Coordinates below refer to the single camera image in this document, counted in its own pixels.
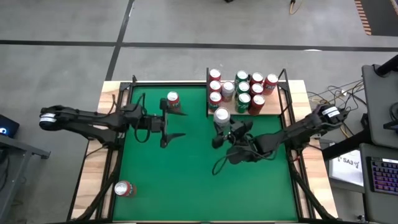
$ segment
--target keyboard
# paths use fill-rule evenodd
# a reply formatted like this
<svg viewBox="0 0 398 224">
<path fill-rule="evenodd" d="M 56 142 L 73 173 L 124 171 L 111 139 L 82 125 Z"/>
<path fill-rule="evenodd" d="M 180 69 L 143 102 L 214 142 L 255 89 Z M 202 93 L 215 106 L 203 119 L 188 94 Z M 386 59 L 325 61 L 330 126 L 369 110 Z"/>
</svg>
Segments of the keyboard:
<svg viewBox="0 0 398 224">
<path fill-rule="evenodd" d="M 367 157 L 367 162 L 371 190 L 398 195 L 398 161 Z"/>
</svg>

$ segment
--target can lid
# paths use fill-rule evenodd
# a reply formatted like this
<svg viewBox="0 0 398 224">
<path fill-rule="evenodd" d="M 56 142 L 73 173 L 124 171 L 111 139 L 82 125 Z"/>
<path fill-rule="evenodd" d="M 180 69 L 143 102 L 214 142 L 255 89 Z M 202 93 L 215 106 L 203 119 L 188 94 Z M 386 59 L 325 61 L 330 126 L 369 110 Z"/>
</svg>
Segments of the can lid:
<svg viewBox="0 0 398 224">
<path fill-rule="evenodd" d="M 218 120 L 223 121 L 226 119 L 229 119 L 229 111 L 224 108 L 224 107 L 220 107 L 216 110 L 215 112 L 215 116 L 218 118 Z"/>
<path fill-rule="evenodd" d="M 114 186 L 114 192 L 117 195 L 124 195 L 125 193 L 127 193 L 128 188 L 129 187 L 127 186 L 127 182 L 120 181 Z"/>
<path fill-rule="evenodd" d="M 266 102 L 266 99 L 262 95 L 256 95 L 253 97 L 253 102 L 257 105 L 263 105 Z"/>
<path fill-rule="evenodd" d="M 238 76 L 238 78 L 240 79 L 247 79 L 248 78 L 248 73 L 245 72 L 244 70 L 240 70 L 236 73 L 236 75 Z"/>
<path fill-rule="evenodd" d="M 221 94 L 219 92 L 210 93 L 210 100 L 215 101 L 215 102 L 220 101 Z"/>
<path fill-rule="evenodd" d="M 259 73 L 259 72 L 254 72 L 253 75 L 251 75 L 251 78 L 252 78 L 254 81 L 256 81 L 256 82 L 262 81 L 262 80 L 264 79 L 264 77 L 262 76 L 262 74 Z"/>
<path fill-rule="evenodd" d="M 224 82 L 223 87 L 226 90 L 233 90 L 235 88 L 234 83 L 232 82 Z"/>
<path fill-rule="evenodd" d="M 277 83 L 278 82 L 278 77 L 275 74 L 269 74 L 267 76 L 267 80 L 271 83 Z"/>
<path fill-rule="evenodd" d="M 239 89 L 242 91 L 248 91 L 250 89 L 250 85 L 248 82 L 240 82 Z"/>
<path fill-rule="evenodd" d="M 253 86 L 251 86 L 251 89 L 255 92 L 255 93 L 262 93 L 263 91 L 263 87 L 260 83 L 255 83 L 253 84 Z"/>
<path fill-rule="evenodd" d="M 239 101 L 242 103 L 249 103 L 250 102 L 250 95 L 247 93 L 242 93 L 239 95 Z"/>
<path fill-rule="evenodd" d="M 221 76 L 221 72 L 218 69 L 211 69 L 210 70 L 210 76 L 213 78 L 218 78 Z"/>
<path fill-rule="evenodd" d="M 178 99 L 178 93 L 171 91 L 170 93 L 167 94 L 167 99 L 170 101 L 175 101 Z"/>
<path fill-rule="evenodd" d="M 218 90 L 219 88 L 221 88 L 221 83 L 219 81 L 216 81 L 216 80 L 211 81 L 210 82 L 210 88 L 212 90 Z"/>
</svg>

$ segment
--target red soda can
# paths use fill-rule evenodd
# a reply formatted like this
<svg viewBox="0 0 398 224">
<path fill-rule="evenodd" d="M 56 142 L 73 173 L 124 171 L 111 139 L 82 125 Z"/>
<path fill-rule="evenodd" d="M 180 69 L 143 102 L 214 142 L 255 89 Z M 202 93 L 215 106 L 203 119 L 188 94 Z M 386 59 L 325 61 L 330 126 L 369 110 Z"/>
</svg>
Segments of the red soda can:
<svg viewBox="0 0 398 224">
<path fill-rule="evenodd" d="M 219 81 L 214 80 L 210 82 L 210 93 L 214 91 L 221 93 L 221 83 Z"/>
<path fill-rule="evenodd" d="M 209 96 L 209 109 L 216 111 L 221 103 L 221 94 L 219 92 L 210 93 Z"/>
<path fill-rule="evenodd" d="M 137 193 L 137 188 L 128 181 L 122 180 L 115 184 L 114 192 L 121 197 L 134 196 Z"/>
<path fill-rule="evenodd" d="M 248 113 L 251 115 L 258 115 L 265 103 L 266 99 L 262 95 L 252 97 Z"/>
<path fill-rule="evenodd" d="M 221 80 L 221 72 L 218 69 L 211 69 L 209 73 L 210 81 L 220 81 Z"/>
<path fill-rule="evenodd" d="M 263 91 L 262 85 L 260 83 L 255 83 L 250 88 L 250 96 L 253 98 L 256 95 L 261 95 Z"/>
<path fill-rule="evenodd" d="M 178 93 L 171 91 L 167 94 L 167 101 L 169 102 L 170 109 L 179 110 L 181 108 L 180 97 Z"/>
<path fill-rule="evenodd" d="M 262 76 L 262 74 L 259 72 L 254 72 L 250 78 L 250 85 L 252 86 L 255 83 L 262 85 L 262 81 L 264 81 L 264 76 Z"/>
<path fill-rule="evenodd" d="M 278 77 L 275 74 L 269 74 L 264 81 L 264 95 L 270 95 L 274 91 L 275 86 L 278 85 Z"/>
</svg>

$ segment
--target green soda can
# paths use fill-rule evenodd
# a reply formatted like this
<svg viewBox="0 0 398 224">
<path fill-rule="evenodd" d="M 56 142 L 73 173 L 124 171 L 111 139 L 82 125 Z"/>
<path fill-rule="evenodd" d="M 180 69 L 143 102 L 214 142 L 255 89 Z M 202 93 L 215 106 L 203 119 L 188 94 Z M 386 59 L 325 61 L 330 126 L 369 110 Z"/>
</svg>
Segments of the green soda can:
<svg viewBox="0 0 398 224">
<path fill-rule="evenodd" d="M 248 110 L 250 105 L 250 95 L 247 93 L 242 93 L 238 96 L 238 100 L 236 100 L 235 110 L 238 113 L 244 113 Z"/>
<path fill-rule="evenodd" d="M 236 90 L 235 93 L 235 100 L 238 99 L 239 94 L 242 93 L 249 93 L 250 92 L 250 85 L 248 82 L 240 82 L 238 85 L 238 89 Z"/>
<path fill-rule="evenodd" d="M 249 74 L 244 70 L 240 70 L 235 75 L 235 89 L 238 88 L 239 83 L 247 82 L 249 78 Z"/>
</svg>

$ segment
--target wooden table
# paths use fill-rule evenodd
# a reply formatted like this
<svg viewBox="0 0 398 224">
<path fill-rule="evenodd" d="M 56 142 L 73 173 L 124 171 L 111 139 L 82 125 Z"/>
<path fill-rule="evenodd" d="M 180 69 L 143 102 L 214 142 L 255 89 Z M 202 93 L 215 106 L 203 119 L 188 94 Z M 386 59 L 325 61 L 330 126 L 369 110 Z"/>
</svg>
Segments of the wooden table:
<svg viewBox="0 0 398 224">
<path fill-rule="evenodd" d="M 108 113 L 113 103 L 112 95 L 115 95 L 116 98 L 118 97 L 120 83 L 121 82 L 116 81 L 104 82 L 101 91 L 101 97 L 99 98 L 98 112 Z M 299 121 L 307 114 L 311 113 L 307 91 L 303 80 L 290 80 L 289 86 L 292 95 L 295 119 L 296 121 Z M 319 142 L 317 140 L 312 139 L 310 144 L 319 147 Z M 98 141 L 90 141 L 87 153 L 90 153 L 99 147 L 101 147 L 101 144 Z M 106 153 L 107 149 L 101 149 L 100 151 L 87 157 L 81 173 L 78 192 L 76 195 L 75 204 L 73 206 L 71 218 L 76 218 L 81 215 L 100 190 Z M 307 147 L 303 151 L 303 159 L 305 162 L 305 168 L 307 171 L 311 191 L 315 194 L 319 202 L 326 208 L 326 210 L 334 217 L 337 217 L 335 202 L 333 200 L 333 194 L 331 192 L 328 174 L 326 173 L 322 152 L 318 149 Z M 107 197 L 105 198 L 103 217 L 105 217 L 108 212 L 107 201 L 109 200 L 110 190 L 111 189 L 108 190 Z M 304 217 L 308 217 L 304 193 L 301 191 L 301 189 L 299 189 L 299 192 Z"/>
</svg>

